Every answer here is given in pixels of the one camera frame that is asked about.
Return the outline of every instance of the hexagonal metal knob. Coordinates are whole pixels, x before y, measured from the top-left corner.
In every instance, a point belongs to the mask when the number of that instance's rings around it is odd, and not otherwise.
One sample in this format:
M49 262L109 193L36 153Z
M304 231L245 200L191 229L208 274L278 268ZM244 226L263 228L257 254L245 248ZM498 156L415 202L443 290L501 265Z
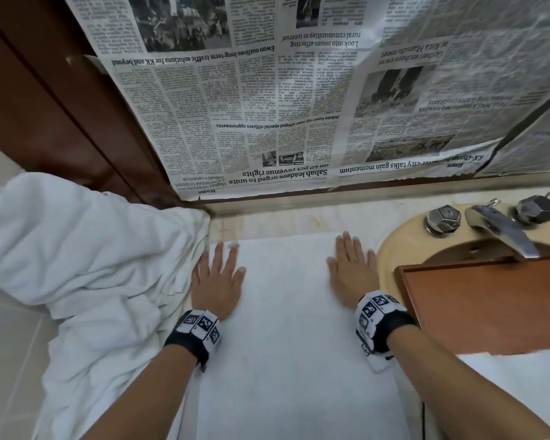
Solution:
M435 237L445 237L460 227L460 212L450 205L430 211L424 219L426 230Z
M517 218L525 224L542 224L550 221L550 198L535 195L522 199L515 206Z

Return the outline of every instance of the beige sink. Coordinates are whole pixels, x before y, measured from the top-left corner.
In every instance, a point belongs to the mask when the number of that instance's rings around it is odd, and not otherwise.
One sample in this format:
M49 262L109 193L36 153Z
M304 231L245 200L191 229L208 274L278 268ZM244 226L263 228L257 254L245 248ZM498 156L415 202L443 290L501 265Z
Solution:
M424 228L426 213L419 214L395 229L383 242L377 254L381 289L403 303L397 287L394 270L397 266L412 264L447 264L467 260L498 259L513 254L512 250L498 239L471 228L464 218L464 211L473 203L458 204L455 208L462 214L460 228L455 233L437 238ZM506 213L511 206L500 203L497 208ZM526 230L542 256L550 256L550 222L535 229Z

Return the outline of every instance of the chrome faucet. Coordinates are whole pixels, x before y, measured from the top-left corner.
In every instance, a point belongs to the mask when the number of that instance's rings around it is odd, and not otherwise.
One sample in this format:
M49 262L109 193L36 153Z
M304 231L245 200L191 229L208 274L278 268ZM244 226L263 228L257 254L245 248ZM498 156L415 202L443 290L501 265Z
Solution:
M520 261L539 258L540 252L520 224L494 208L499 202L499 199L493 199L487 205L467 208L464 211L467 223L501 240L513 249L514 257Z

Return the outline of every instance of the newspaper page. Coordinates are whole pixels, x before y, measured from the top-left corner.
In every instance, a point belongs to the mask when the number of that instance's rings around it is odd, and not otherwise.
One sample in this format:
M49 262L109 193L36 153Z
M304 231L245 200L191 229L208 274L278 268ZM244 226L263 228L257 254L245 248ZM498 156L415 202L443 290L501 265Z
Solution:
M550 172L550 110L509 142L479 176Z
M173 188L476 172L550 96L550 0L66 0Z

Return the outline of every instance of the wooden tray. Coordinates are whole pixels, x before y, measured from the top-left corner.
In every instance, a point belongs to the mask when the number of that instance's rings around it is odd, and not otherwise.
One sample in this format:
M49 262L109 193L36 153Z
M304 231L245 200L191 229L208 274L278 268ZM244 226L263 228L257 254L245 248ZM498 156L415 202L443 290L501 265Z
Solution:
M395 269L408 311L455 354L550 349L550 257Z

